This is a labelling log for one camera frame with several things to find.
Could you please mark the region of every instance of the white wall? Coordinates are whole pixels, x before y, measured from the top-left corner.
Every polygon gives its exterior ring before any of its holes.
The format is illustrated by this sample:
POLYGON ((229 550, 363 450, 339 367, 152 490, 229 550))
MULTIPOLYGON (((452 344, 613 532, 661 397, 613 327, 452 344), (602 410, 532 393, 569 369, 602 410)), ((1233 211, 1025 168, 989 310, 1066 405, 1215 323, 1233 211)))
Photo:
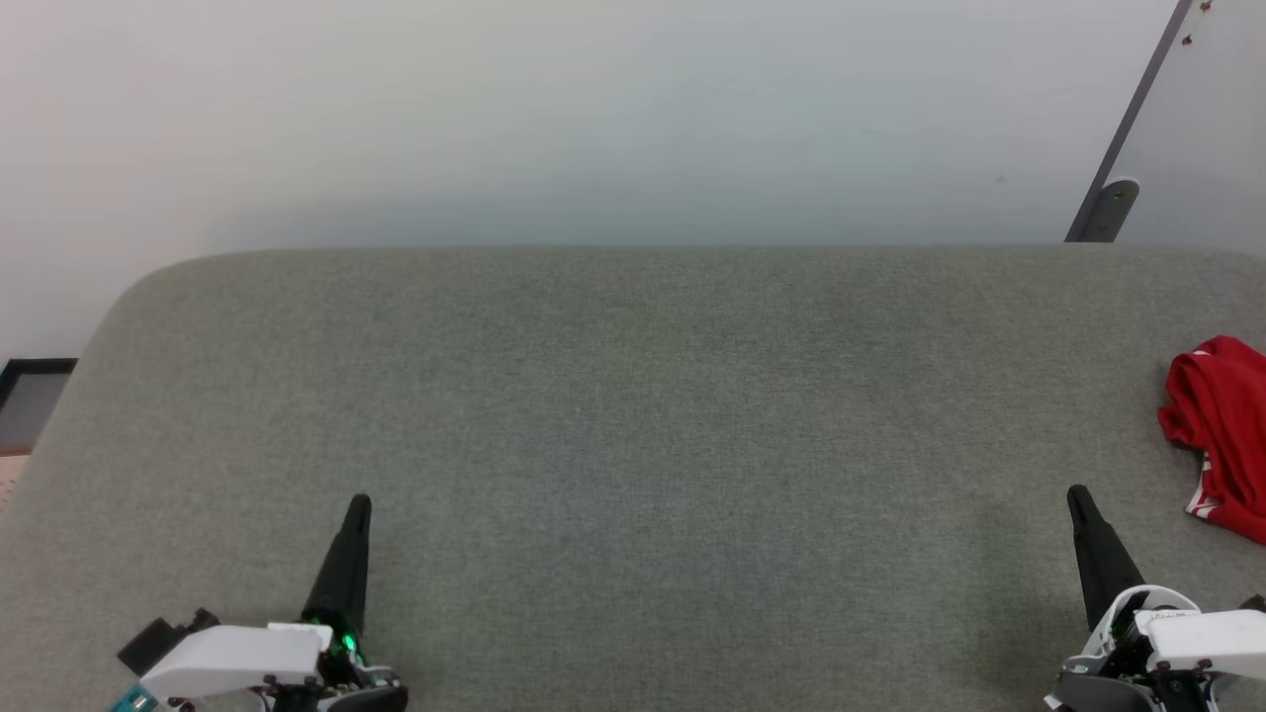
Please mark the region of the white wall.
POLYGON ((1174 0, 70 5, 0 5, 0 356, 235 250, 1057 242, 1174 0))
POLYGON ((1139 182, 1118 242, 1266 256, 1263 33, 1261 0, 1193 6, 1113 166, 1139 182))

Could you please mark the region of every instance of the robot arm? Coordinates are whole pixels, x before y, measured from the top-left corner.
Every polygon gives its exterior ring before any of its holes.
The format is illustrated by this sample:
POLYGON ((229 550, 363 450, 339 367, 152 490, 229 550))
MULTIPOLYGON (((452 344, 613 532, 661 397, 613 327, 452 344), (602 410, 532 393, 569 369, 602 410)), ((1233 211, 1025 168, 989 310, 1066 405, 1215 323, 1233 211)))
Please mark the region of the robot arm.
POLYGON ((1232 675, 1266 679, 1266 601, 1205 613, 1188 597, 1147 585, 1086 488, 1069 490, 1090 639, 1063 664, 1060 712, 1217 712, 1214 687, 1232 675))
POLYGON ((370 556, 370 498, 348 507, 299 623, 222 626, 199 611, 189 626, 162 618, 119 651, 141 684, 115 712, 195 712, 195 701, 246 692, 265 712, 404 712, 409 690, 361 649, 370 556))

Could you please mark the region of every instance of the black frame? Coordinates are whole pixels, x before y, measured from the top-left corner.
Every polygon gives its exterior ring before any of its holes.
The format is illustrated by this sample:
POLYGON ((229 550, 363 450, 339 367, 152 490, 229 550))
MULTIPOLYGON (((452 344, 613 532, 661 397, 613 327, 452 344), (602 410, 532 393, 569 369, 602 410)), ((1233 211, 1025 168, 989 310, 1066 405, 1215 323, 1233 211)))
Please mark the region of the black frame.
MULTIPOLYGON (((70 374, 75 371, 75 365, 78 364, 78 359, 11 359, 3 371, 0 371, 0 408, 4 408, 5 403, 9 400, 9 395, 13 394, 13 389, 18 385, 18 379, 22 376, 30 375, 53 375, 53 374, 70 374)), ((28 455, 30 450, 23 447, 20 450, 11 450, 0 447, 0 456, 3 455, 28 455)))

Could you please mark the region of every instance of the gray upholstered table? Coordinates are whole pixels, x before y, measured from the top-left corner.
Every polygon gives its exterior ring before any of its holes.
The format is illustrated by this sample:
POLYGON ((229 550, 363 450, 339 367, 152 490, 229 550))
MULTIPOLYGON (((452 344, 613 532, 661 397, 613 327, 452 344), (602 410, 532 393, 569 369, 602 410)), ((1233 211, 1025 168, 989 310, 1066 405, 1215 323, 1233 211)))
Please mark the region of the gray upholstered table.
POLYGON ((366 649, 418 709, 1041 709, 1085 636, 1070 484, 1153 583, 1266 592, 1155 418, 1263 305, 1258 260, 1110 246, 176 266, 0 517, 4 709, 105 708, 154 616, 292 618, 361 490, 366 649))

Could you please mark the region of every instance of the red cloth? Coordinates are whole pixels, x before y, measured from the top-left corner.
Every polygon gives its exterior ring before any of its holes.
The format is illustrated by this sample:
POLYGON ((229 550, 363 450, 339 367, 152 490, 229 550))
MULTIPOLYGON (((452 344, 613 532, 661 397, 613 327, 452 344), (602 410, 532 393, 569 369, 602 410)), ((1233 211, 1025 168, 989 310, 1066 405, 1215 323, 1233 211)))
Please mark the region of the red cloth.
POLYGON ((1218 336, 1170 365, 1165 437, 1204 450, 1190 514, 1266 544, 1266 356, 1218 336))

